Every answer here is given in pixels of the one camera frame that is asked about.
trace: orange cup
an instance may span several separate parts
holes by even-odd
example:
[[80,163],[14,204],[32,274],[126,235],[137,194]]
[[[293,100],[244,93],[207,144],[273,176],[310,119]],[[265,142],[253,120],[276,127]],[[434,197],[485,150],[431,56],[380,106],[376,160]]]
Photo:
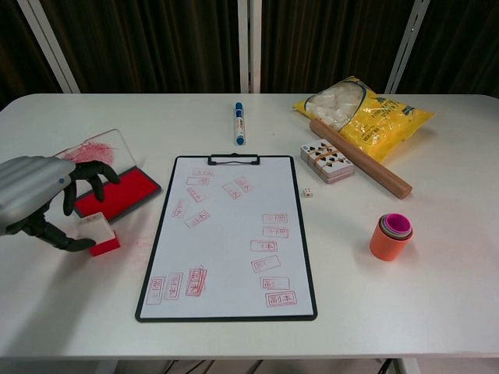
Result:
[[403,240],[390,238],[381,230],[380,222],[378,221],[371,242],[369,243],[369,248],[378,259],[393,261],[402,252],[407,242],[411,240],[411,237],[412,232]]

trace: white paper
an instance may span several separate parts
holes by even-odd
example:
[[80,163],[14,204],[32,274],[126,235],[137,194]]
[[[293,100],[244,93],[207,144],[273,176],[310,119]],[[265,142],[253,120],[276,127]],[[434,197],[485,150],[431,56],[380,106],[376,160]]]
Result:
[[290,160],[260,162],[177,160],[141,318],[313,315]]

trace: dark curtain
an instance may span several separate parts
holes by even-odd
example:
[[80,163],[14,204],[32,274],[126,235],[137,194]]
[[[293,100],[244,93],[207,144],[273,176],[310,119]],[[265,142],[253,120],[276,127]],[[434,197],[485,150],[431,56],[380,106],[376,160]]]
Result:
[[41,0],[82,93],[239,92],[236,0]]
[[0,110],[24,95],[58,92],[57,80],[17,2],[0,0]]
[[316,93],[356,76],[384,92],[412,1],[264,0],[261,91]]
[[499,97],[499,1],[431,1],[398,94]]

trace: floor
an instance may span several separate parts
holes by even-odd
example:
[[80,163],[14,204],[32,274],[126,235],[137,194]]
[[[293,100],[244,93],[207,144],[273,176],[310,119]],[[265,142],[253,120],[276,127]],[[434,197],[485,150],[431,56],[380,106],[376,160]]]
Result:
[[[377,374],[380,359],[363,360],[265,360],[175,362],[168,374]],[[163,374],[170,361],[120,361],[115,374]],[[419,359],[421,374],[498,374],[499,358],[425,358]],[[0,361],[1,374],[94,374],[96,362],[6,362]]]

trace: blue marker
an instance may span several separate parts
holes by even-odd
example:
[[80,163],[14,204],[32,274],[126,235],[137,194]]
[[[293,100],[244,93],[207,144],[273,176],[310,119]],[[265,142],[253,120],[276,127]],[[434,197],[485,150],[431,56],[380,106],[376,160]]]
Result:
[[235,142],[241,146],[246,142],[245,138],[242,104],[237,102],[235,103]]

